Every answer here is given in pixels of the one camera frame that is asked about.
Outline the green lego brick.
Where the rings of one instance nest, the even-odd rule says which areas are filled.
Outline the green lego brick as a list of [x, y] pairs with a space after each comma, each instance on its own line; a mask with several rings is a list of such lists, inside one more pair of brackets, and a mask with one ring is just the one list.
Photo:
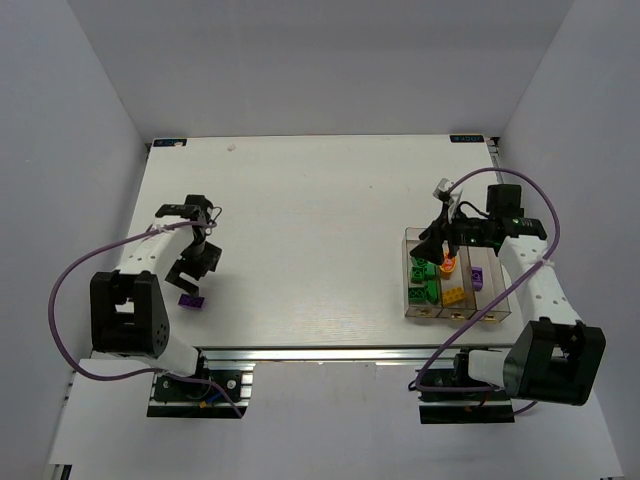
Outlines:
[[420, 267], [420, 268], [423, 268], [429, 264], [427, 260], [419, 259], [419, 258], [413, 258], [412, 263], [414, 266]]
[[409, 287], [407, 298], [410, 304], [424, 304], [427, 302], [427, 290], [424, 286]]
[[412, 267], [410, 270], [409, 280], [414, 284], [422, 284], [425, 282], [425, 270], [422, 267]]

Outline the orange oval lego piece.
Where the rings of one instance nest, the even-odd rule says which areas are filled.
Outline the orange oval lego piece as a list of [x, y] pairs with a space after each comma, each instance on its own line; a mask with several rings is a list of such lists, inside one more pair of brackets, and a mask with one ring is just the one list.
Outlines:
[[444, 279], [450, 279], [456, 271], [457, 257], [451, 256], [449, 253], [444, 255], [443, 263], [440, 265], [440, 275]]

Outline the purple lego brick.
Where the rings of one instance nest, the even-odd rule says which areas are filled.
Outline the purple lego brick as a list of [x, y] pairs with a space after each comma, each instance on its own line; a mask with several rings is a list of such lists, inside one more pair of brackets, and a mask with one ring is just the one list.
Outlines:
[[484, 272], [481, 267], [471, 267], [471, 281], [474, 291], [481, 291], [484, 286]]
[[179, 298], [178, 305], [182, 308], [201, 310], [204, 306], [205, 298], [201, 296], [192, 296], [182, 294]]

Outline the yellow lego brick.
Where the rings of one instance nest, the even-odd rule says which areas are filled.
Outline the yellow lego brick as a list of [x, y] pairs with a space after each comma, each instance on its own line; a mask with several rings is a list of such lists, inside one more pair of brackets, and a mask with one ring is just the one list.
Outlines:
[[444, 307], [463, 306], [467, 302], [467, 294], [463, 287], [454, 287], [442, 291], [442, 305]]

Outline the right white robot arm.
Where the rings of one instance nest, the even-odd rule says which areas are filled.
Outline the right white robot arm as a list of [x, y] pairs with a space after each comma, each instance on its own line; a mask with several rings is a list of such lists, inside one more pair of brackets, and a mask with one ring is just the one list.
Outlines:
[[526, 217], [517, 184], [487, 189], [486, 213], [469, 217], [447, 191], [446, 181], [434, 195], [440, 214], [419, 235], [411, 257], [442, 265], [462, 247], [492, 251], [506, 269], [511, 285], [489, 304], [493, 309], [515, 295], [525, 322], [509, 351], [475, 348], [457, 354], [454, 380], [438, 386], [423, 381], [423, 393], [487, 393], [502, 391], [520, 400], [581, 406], [589, 398], [606, 339], [601, 328], [586, 325], [571, 306], [549, 260], [555, 246], [542, 223]]

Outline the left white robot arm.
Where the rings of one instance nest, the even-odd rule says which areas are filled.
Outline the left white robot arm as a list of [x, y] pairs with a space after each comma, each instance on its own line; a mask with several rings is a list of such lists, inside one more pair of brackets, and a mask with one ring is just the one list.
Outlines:
[[207, 240], [216, 226], [213, 212], [213, 203], [196, 194], [162, 205], [150, 229], [134, 241], [133, 253], [114, 270], [92, 277], [94, 350], [181, 377], [196, 374], [200, 353], [172, 332], [162, 286], [199, 297], [198, 281], [216, 270], [222, 255]]

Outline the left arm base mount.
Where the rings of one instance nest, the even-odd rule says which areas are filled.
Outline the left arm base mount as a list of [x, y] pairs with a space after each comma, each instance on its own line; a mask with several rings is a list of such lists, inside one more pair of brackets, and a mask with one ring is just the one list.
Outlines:
[[[251, 398], [253, 368], [251, 364], [210, 363], [203, 375], [209, 375], [209, 380], [217, 383], [244, 414]], [[154, 378], [146, 414], [163, 419], [240, 419], [217, 388], [166, 376]]]

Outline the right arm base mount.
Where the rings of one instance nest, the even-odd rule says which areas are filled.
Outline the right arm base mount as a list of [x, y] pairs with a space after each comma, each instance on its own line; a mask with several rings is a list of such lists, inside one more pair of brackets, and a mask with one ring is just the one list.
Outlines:
[[419, 398], [422, 425], [508, 424], [515, 422], [511, 399], [502, 390], [480, 382], [464, 384], [452, 368], [429, 370], [421, 380], [431, 391], [419, 391], [416, 381], [409, 392]]

